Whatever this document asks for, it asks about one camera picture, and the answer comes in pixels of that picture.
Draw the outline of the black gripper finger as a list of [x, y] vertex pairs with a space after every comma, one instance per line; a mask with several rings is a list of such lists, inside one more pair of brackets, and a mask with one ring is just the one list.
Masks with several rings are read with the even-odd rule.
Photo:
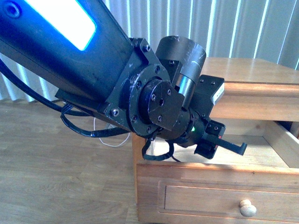
[[219, 139], [218, 145], [239, 155], [244, 155], [247, 148], [246, 143], [242, 143], [241, 146], [238, 146], [222, 139]]

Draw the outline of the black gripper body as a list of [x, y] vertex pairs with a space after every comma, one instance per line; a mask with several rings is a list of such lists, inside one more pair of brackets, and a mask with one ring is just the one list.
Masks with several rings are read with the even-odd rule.
[[186, 130], [177, 138], [167, 140], [181, 147], [187, 148], [196, 145], [195, 154], [199, 154], [207, 159], [212, 159], [218, 145], [207, 140], [208, 135], [213, 135], [221, 139], [226, 130], [226, 126], [220, 122], [201, 117], [196, 111], [190, 109], [190, 120]]

